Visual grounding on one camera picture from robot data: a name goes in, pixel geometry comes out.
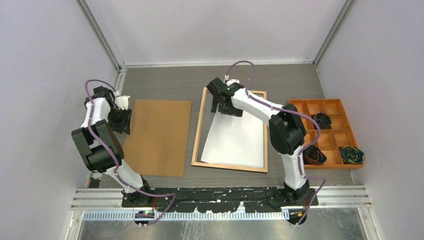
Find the brown backing board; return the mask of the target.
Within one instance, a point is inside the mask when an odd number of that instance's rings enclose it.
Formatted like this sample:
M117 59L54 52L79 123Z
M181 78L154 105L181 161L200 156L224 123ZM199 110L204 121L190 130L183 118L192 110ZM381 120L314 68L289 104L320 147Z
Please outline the brown backing board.
M138 174L184 175L192 103L189 100L137 99L123 150Z

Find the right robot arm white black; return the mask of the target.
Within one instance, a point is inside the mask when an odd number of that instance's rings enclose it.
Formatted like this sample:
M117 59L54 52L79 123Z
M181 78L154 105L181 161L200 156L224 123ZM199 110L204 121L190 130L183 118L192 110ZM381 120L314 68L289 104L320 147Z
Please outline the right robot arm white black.
M305 176L302 149L306 129L297 108L260 98L238 82L224 82L218 77L206 86L212 95L211 112L222 111L233 117L249 113L267 125L272 147L284 167L282 195L291 205L299 205L310 188Z

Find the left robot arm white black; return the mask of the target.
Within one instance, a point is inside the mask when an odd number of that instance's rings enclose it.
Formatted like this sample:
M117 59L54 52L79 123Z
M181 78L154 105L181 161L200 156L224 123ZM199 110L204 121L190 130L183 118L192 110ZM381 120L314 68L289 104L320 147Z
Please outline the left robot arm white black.
M120 96L104 86L94 88L84 101L86 115L71 138L89 171L112 177L121 187L125 200L141 207L153 202L147 181L125 162L124 150L116 133L130 134L132 110L128 96Z

